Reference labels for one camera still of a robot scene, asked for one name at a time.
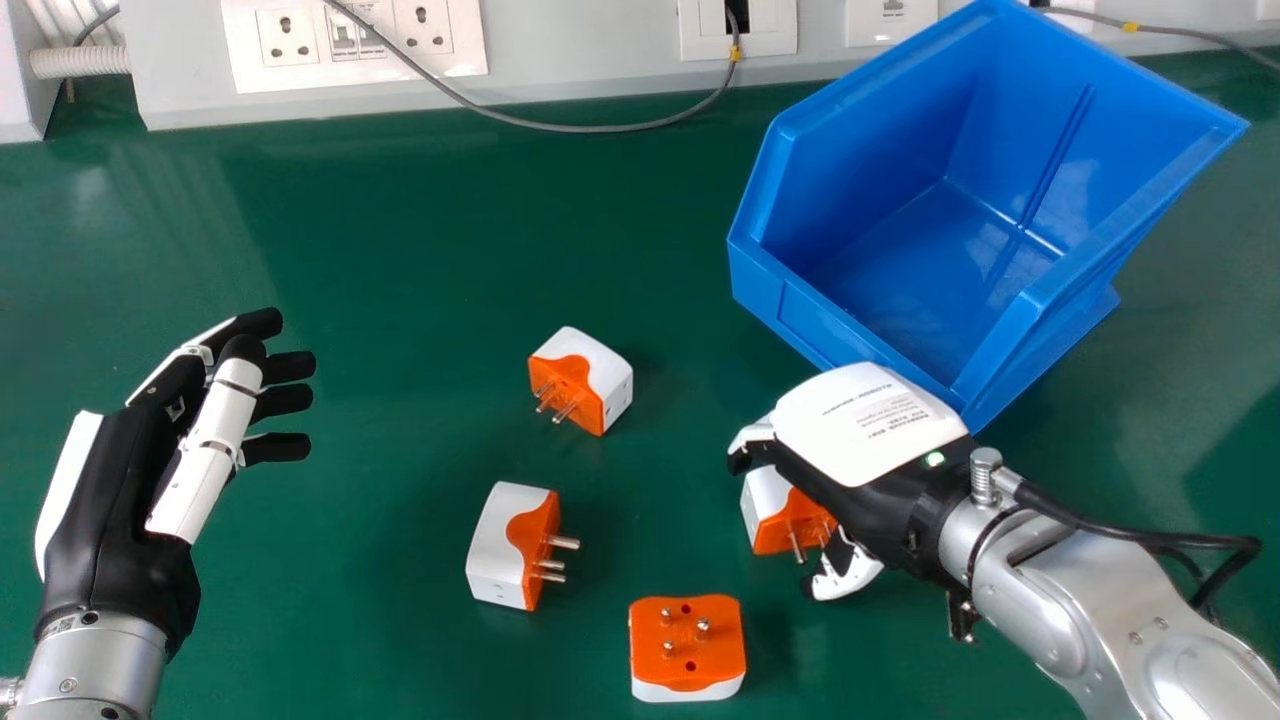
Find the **robotic hand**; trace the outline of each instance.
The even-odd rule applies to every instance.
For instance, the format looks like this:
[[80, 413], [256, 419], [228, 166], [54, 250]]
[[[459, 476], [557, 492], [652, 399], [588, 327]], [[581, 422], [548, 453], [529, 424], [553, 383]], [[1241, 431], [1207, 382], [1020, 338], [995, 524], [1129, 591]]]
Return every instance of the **robotic hand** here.
[[[1258, 553], [1256, 538], [1089, 521], [977, 447], [943, 402], [870, 363], [800, 384], [739, 432], [730, 471], [753, 464], [772, 465], [840, 525], [806, 585], [815, 600], [902, 569], [947, 592], [955, 639], [974, 643], [986, 618], [1088, 717], [1280, 717], [1271, 667], [1193, 610]], [[1187, 548], [1234, 551], [1189, 605], [1152, 556], [1198, 575]]]
[[244, 437], [311, 406], [296, 380], [315, 356], [262, 345], [282, 327], [274, 307], [232, 318], [174, 350], [122, 410], [76, 416], [36, 524], [36, 651], [26, 679], [0, 679], [8, 720], [151, 717], [196, 624], [191, 546], [223, 488], [241, 468], [311, 451], [300, 433]]

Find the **screw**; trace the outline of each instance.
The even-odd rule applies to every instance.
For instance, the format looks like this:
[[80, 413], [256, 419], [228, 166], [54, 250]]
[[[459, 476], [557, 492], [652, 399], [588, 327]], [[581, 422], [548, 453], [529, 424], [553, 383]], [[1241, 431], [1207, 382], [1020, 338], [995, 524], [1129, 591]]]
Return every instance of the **screw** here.
[[977, 505], [996, 505], [996, 489], [991, 483], [991, 471], [1000, 468], [1005, 457], [995, 447], [979, 447], [969, 454], [969, 482], [973, 501]]

